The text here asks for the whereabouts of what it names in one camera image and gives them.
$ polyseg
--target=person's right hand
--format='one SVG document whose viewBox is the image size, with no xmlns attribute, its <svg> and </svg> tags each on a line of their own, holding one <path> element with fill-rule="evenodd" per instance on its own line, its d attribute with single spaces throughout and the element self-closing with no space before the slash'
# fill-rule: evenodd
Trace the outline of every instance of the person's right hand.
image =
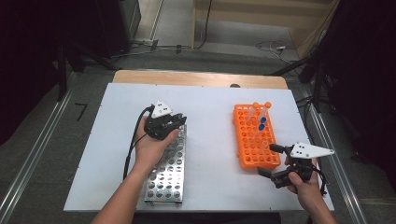
<svg viewBox="0 0 396 224">
<path fill-rule="evenodd" d="M 286 159 L 285 164 L 289 165 L 288 159 Z M 317 159 L 312 159 L 312 164 L 316 165 Z M 307 182 L 303 182 L 295 172 L 289 174 L 289 179 L 293 185 L 287 186 L 287 188 L 291 192 L 297 194 L 298 201 L 305 211 L 310 213 L 319 203 L 324 203 L 320 194 L 317 172 L 313 172 L 311 179 Z"/>
</svg>

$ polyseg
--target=wrist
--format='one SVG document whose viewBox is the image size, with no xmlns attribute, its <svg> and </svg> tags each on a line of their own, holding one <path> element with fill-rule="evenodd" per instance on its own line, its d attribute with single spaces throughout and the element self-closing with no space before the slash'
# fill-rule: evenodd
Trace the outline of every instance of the wrist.
<svg viewBox="0 0 396 224">
<path fill-rule="evenodd" d="M 152 170 L 152 166 L 144 163 L 136 162 L 131 172 L 139 173 L 141 175 L 147 176 Z"/>
</svg>

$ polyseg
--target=person's left hand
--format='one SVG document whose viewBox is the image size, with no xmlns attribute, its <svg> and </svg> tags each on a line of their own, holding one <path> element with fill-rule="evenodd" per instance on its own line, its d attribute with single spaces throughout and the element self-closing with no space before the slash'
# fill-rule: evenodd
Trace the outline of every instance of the person's left hand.
<svg viewBox="0 0 396 224">
<path fill-rule="evenodd" d="M 139 127 L 137 129 L 135 141 L 140 139 L 146 134 L 144 131 L 147 117 L 143 117 L 140 120 Z M 146 135 L 136 144 L 136 159 L 134 167 L 151 169 L 160 160 L 165 148 L 171 144 L 177 137 L 178 129 L 173 130 L 166 136 L 165 139 L 157 140 Z"/>
</svg>

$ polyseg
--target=hand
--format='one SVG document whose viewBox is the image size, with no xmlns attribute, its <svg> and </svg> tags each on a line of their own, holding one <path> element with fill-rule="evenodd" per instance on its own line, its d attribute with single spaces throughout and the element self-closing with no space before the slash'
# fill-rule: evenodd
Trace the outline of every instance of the hand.
<svg viewBox="0 0 396 224">
<path fill-rule="evenodd" d="M 286 159 L 285 164 L 289 165 L 288 159 Z M 312 164 L 316 165 L 317 159 L 312 159 Z M 298 201 L 301 207 L 308 213 L 310 213 L 318 203 L 324 202 L 319 190 L 317 172 L 313 172 L 310 180 L 307 182 L 303 182 L 295 172 L 289 174 L 289 179 L 293 185 L 287 186 L 288 190 L 298 195 Z"/>
<path fill-rule="evenodd" d="M 143 168 L 145 170 L 151 169 L 160 160 L 163 155 L 165 148 L 171 144 L 177 137 L 178 130 L 173 130 L 168 134 L 168 136 L 161 140 L 151 138 L 145 135 L 144 131 L 145 123 L 147 117 L 143 117 L 140 120 L 139 127 L 137 129 L 135 141 L 140 139 L 136 144 L 136 160 L 134 162 L 134 168 Z"/>
</svg>

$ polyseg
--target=metal rail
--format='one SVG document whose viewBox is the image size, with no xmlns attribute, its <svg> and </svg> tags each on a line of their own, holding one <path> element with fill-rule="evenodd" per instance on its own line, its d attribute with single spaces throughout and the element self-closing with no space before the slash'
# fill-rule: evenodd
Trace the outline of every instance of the metal rail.
<svg viewBox="0 0 396 224">
<path fill-rule="evenodd" d="M 27 183 L 33 174 L 33 171 L 35 170 L 35 167 L 37 166 L 53 131 L 55 130 L 56 125 L 58 124 L 58 121 L 67 106 L 77 79 L 77 74 L 73 72 L 69 78 L 69 90 L 66 92 L 62 101 L 58 102 L 53 108 L 46 125 L 35 141 L 35 144 L 26 158 L 23 166 L 9 186 L 6 192 L 6 197 L 0 206 L 0 224 L 8 223 L 9 219 L 11 218 L 15 206 L 22 196 L 23 191 L 25 190 Z"/>
<path fill-rule="evenodd" d="M 310 90 L 303 85 L 304 89 L 304 97 L 307 97 L 310 94 Z M 361 209 L 361 204 L 358 200 L 358 197 L 355 194 L 354 189 L 347 177 L 347 173 L 344 170 L 343 164 L 337 155 L 337 150 L 332 143 L 332 139 L 330 138 L 329 132 L 326 129 L 325 123 L 321 114 L 318 114 L 314 108 L 310 107 L 310 113 L 312 116 L 312 120 L 314 121 L 315 127 L 317 128 L 318 135 L 324 147 L 333 149 L 335 153 L 329 156 L 329 162 L 332 167 L 332 171 L 334 173 L 335 179 L 337 180 L 338 186 L 343 194 L 346 207 L 349 211 L 349 214 L 352 218 L 353 223 L 355 224 L 365 224 L 367 223 L 367 219 Z"/>
</svg>

